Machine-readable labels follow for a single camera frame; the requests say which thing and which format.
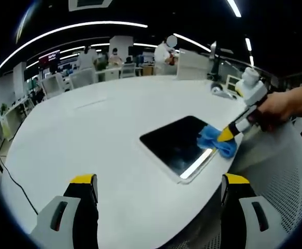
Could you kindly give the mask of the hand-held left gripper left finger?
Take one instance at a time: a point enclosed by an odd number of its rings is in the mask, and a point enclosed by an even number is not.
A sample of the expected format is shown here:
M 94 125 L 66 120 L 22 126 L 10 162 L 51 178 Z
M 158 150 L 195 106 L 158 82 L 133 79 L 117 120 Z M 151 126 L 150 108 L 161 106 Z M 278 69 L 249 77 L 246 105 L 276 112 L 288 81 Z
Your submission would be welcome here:
M 97 204 L 97 176 L 74 177 L 37 215 L 32 240 L 39 248 L 98 248 Z

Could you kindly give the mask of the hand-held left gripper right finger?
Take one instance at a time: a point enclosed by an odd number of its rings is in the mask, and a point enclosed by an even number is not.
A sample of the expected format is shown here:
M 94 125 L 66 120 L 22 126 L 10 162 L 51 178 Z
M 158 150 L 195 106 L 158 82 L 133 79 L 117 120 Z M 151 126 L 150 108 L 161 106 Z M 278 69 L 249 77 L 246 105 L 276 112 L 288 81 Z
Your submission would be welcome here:
M 280 213 L 240 175 L 223 174 L 221 207 L 220 248 L 278 248 L 287 237 Z

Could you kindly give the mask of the person's right hand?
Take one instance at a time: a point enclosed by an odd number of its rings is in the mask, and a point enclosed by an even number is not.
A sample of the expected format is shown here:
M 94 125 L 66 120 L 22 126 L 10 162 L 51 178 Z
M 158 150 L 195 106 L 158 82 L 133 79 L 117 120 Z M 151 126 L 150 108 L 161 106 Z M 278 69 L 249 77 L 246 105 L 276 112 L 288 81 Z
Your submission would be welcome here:
M 257 108 L 261 117 L 258 124 L 262 131 L 272 131 L 278 125 L 289 120 L 294 115 L 291 94 L 289 92 L 274 92 Z

